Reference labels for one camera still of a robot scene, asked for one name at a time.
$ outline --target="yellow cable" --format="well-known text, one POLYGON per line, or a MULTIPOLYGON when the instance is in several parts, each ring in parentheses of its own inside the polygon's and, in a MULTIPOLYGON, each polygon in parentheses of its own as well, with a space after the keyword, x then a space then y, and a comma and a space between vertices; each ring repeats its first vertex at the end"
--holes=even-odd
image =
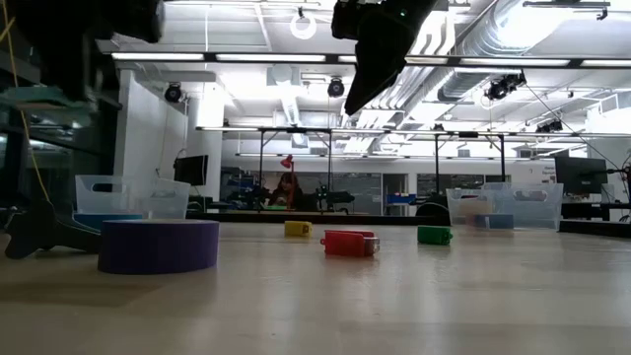
MULTIPOLYGON (((9 14, 7 12, 6 1, 2 2, 2 10, 4 12, 4 23, 7 24, 7 28, 4 30, 2 35, 0 36, 0 42, 6 36, 9 39, 9 57, 11 58, 11 70, 13 71, 13 81, 15 82, 16 88, 19 87, 18 84, 18 71, 16 70, 16 61, 13 56, 13 42, 11 41, 11 26, 15 22, 15 17, 11 19, 9 22, 9 14)), ((29 143, 29 147, 31 147, 31 137, 29 135, 29 125, 27 124, 27 118, 24 115, 24 112, 20 110, 20 115, 22 116, 22 124, 24 125, 24 135, 27 138, 27 142, 29 143)), ((46 187, 43 185, 43 180, 41 179, 41 174, 39 173, 39 167, 37 166, 37 159, 35 158, 35 150, 31 151, 31 158, 33 159, 33 167, 35 168, 35 174, 37 175, 37 180, 39 181, 39 187, 41 187, 41 192, 43 192, 43 196, 46 198, 46 201, 50 202, 50 198, 48 197, 48 192, 46 192, 46 187)))

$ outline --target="person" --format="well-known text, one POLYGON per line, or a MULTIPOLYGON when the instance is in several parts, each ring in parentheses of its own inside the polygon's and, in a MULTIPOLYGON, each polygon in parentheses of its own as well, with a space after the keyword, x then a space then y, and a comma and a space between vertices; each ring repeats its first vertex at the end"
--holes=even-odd
POLYGON ((278 181, 278 187, 272 192, 272 196, 269 199, 267 205, 290 205, 290 208, 292 209, 301 210, 304 209, 303 207, 306 204, 305 200, 305 195, 300 188, 300 184, 298 183, 298 178, 296 177, 296 175, 292 175, 292 173, 284 173, 280 177, 280 181, 278 181))

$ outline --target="purple tape roll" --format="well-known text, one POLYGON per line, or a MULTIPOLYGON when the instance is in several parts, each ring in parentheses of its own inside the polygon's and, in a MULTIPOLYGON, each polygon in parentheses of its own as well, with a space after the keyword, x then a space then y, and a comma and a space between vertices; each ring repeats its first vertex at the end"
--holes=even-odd
POLYGON ((99 270, 107 273, 176 273, 217 263, 219 223, 214 221, 106 221, 101 235, 99 270))

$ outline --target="red lamp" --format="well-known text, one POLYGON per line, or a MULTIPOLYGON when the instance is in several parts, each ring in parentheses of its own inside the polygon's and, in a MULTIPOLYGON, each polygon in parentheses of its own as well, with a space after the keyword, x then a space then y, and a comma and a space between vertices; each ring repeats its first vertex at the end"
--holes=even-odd
POLYGON ((287 158, 283 159, 280 162, 280 165, 282 165, 286 169, 291 168, 292 170, 292 189, 289 191, 289 197, 287 198, 287 209, 290 209, 292 207, 292 204, 294 203, 294 191, 296 189, 296 176, 294 175, 294 156, 291 154, 288 155, 287 158))

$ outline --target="yellow block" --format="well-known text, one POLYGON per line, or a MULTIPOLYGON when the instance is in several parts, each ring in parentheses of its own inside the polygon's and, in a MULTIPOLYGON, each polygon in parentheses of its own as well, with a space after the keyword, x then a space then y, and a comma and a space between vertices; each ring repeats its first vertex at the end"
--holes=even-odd
POLYGON ((311 222, 285 222, 285 237, 310 238, 314 225, 311 222))

